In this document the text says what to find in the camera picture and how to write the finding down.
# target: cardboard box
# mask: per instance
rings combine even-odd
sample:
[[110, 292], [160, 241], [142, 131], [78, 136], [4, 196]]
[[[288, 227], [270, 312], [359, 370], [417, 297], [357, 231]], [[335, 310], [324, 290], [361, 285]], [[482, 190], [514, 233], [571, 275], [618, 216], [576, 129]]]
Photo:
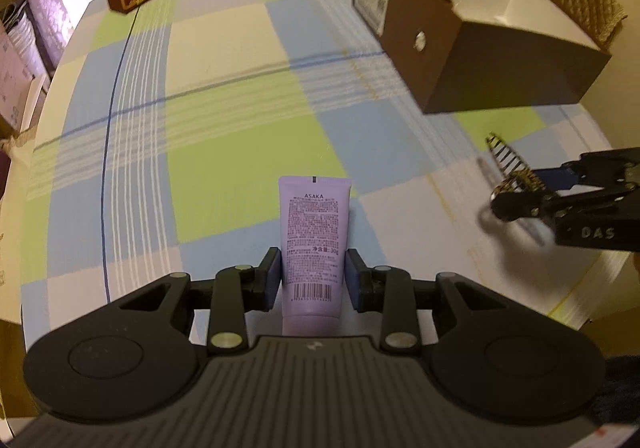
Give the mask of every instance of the cardboard box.
[[423, 112], [574, 104], [610, 55], [551, 0], [353, 0]]
[[0, 24], [0, 137], [20, 134], [32, 80]]

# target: checkered tablecloth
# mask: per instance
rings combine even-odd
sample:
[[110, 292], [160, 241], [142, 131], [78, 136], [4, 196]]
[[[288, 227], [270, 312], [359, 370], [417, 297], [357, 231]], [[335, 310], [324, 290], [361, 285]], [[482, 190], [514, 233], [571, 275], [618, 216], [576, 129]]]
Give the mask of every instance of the checkered tablecloth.
[[[608, 148], [579, 105], [423, 115], [351, 0], [152, 0], [127, 16], [95, 0], [36, 135], [27, 344], [169, 272], [256, 264], [280, 243], [283, 174], [353, 179], [349, 245], [368, 264], [457, 271], [579, 325], [620, 257], [496, 222], [489, 132], [533, 167]], [[250, 313], [250, 334], [281, 318], [279, 303]], [[343, 299], [344, 333], [378, 320]], [[192, 339], [205, 330], [200, 313]]]

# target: silver screw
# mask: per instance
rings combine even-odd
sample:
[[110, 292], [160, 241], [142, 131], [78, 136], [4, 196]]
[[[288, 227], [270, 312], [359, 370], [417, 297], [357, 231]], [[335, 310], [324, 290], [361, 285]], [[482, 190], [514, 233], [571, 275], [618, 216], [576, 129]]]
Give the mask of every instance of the silver screw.
[[385, 343], [395, 349], [410, 349], [418, 342], [411, 333], [397, 332], [386, 335]]
[[415, 36], [414, 49], [421, 53], [425, 47], [427, 47], [427, 37], [424, 35], [424, 31], [420, 31]]
[[211, 345], [219, 349], [235, 349], [242, 344], [242, 336], [236, 333], [218, 333], [211, 337]]

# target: plaid tablecloth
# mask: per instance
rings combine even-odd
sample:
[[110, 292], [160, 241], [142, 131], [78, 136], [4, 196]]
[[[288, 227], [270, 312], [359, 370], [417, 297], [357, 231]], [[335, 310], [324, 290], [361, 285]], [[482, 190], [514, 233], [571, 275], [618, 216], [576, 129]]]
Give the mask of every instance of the plaid tablecloth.
[[[95, 0], [36, 136], [27, 344], [169, 272], [256, 264], [280, 243], [283, 174], [353, 179], [349, 245], [370, 265], [457, 271], [580, 325], [621, 257], [495, 221], [488, 132], [533, 167], [608, 147], [579, 105], [421, 114], [351, 0], [152, 0], [127, 16]], [[376, 332], [379, 317], [342, 309], [344, 333]], [[281, 318], [279, 303], [250, 313], [250, 334]], [[191, 338], [205, 331], [200, 313]]]

